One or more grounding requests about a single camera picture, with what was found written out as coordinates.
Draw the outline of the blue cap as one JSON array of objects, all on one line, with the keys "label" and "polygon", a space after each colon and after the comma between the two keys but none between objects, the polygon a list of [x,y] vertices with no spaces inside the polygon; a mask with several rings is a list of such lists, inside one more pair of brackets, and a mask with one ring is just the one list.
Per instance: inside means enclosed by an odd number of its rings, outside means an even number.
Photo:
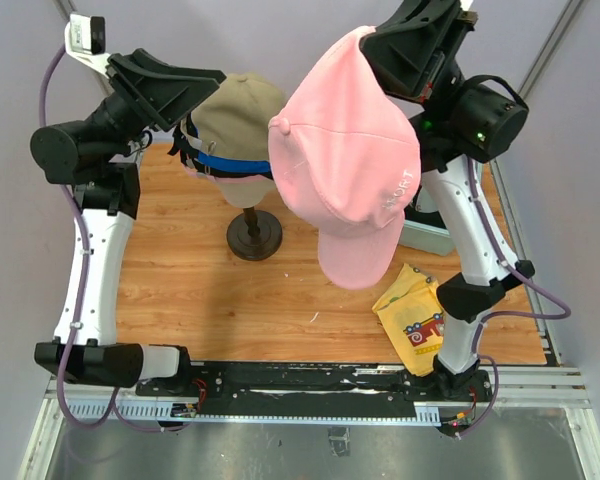
[{"label": "blue cap", "polygon": [[272,178],[271,167],[268,161],[231,159],[216,156],[217,142],[214,140],[202,140],[198,136],[198,129],[189,118],[186,119],[182,133],[192,135],[191,140],[187,141],[187,150],[182,154],[184,165],[218,177],[237,178],[250,175],[263,175],[270,179]]}]

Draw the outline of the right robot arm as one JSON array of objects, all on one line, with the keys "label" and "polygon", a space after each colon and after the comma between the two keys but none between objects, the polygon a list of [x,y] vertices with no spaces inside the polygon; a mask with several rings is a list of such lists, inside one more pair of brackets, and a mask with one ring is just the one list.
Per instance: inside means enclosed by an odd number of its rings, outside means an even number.
[{"label": "right robot arm", "polygon": [[529,114],[503,78],[462,74],[456,54],[477,19],[459,1],[404,1],[359,43],[383,91],[423,109],[410,120],[420,142],[421,185],[461,261],[460,273],[436,292],[444,340],[430,378],[446,400],[466,392],[477,373],[484,319],[535,273],[509,247],[476,175],[478,164],[509,149]]}]

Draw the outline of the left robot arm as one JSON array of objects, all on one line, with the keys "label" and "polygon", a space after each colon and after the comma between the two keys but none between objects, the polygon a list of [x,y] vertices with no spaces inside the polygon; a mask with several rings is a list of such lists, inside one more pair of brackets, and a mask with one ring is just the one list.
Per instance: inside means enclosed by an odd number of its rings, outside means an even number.
[{"label": "left robot arm", "polygon": [[74,217],[75,243],[66,299],[51,340],[34,361],[60,383],[130,388],[157,380],[170,394],[187,393],[194,371],[186,348],[121,343],[116,308],[122,260],[137,218],[135,156],[155,131],[175,128],[216,92],[220,70],[175,67],[143,49],[129,55],[79,54],[113,88],[84,120],[47,124],[46,95],[65,47],[43,77],[39,118],[30,151],[46,180],[60,187]]}]

